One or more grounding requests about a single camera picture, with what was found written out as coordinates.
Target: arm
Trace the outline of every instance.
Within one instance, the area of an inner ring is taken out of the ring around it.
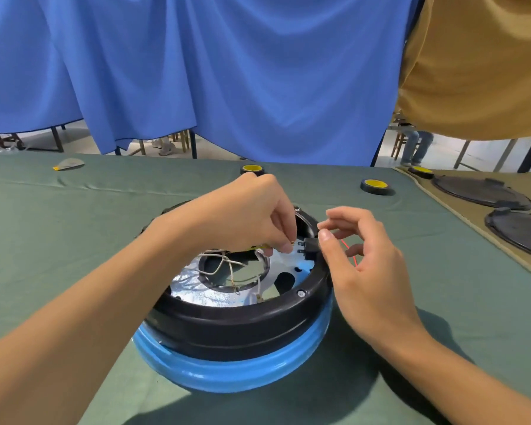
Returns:
[[[531,425],[531,400],[425,335],[380,350],[453,424]]]
[[[531,400],[436,342],[414,305],[402,253],[367,210],[339,207],[319,224],[336,300],[350,326],[453,424],[531,424]],[[345,253],[338,239],[359,235]],[[348,257],[363,255],[357,267]]]
[[[171,278],[207,249],[290,247],[293,207],[272,176],[157,218],[134,242],[0,339],[0,423],[75,424]]]

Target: yellow label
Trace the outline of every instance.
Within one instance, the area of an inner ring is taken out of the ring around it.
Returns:
[[[416,167],[416,166],[413,166],[411,167],[413,170],[415,171],[420,171],[421,173],[432,173],[432,170],[429,170],[428,168],[425,168],[425,167]]]
[[[381,180],[368,179],[368,180],[364,180],[364,183],[368,186],[372,186],[375,188],[387,188],[387,183],[382,182]]]
[[[263,168],[259,165],[245,165],[242,167],[242,169],[246,171],[260,171],[263,170]]]

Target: white wire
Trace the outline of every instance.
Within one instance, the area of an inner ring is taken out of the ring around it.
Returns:
[[[248,265],[247,264],[244,264],[242,262],[238,262],[238,261],[232,261],[230,258],[228,258],[226,256],[226,250],[223,250],[223,249],[212,249],[212,250],[208,250],[206,251],[205,253],[202,253],[202,254],[199,254],[199,257],[217,257],[217,258],[221,258],[220,259],[220,263],[218,265],[218,267],[216,267],[216,270],[214,270],[213,272],[207,272],[207,271],[202,271],[202,270],[197,270],[200,274],[204,274],[206,276],[214,276],[215,274],[218,273],[218,271],[220,270],[220,267],[222,266],[222,264],[224,262],[227,262],[228,263],[228,267],[230,268],[230,281],[232,283],[232,286],[234,287],[234,289],[236,289],[236,286],[235,286],[235,282],[236,280],[234,280],[234,269],[232,267],[232,264],[235,264],[235,265],[240,265],[241,267],[247,267]],[[261,282],[262,278],[261,278],[261,274],[258,274],[257,277],[256,277],[256,280],[257,283],[258,283],[258,293],[256,294],[256,302],[257,302],[257,295],[260,295],[260,289],[261,289],[261,285],[260,285],[260,282]]]

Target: blue cloth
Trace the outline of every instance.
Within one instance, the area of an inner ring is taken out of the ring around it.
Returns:
[[[0,0],[0,132],[82,114],[102,153],[196,126],[250,159],[369,165],[417,5]]]
[[[0,0],[0,133],[82,118],[36,0]]]

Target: black connector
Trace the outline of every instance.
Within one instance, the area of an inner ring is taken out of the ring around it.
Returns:
[[[303,249],[298,249],[299,253],[304,255],[306,261],[315,261],[317,254],[320,252],[318,238],[305,238],[304,241],[297,242],[297,245],[303,246]]]

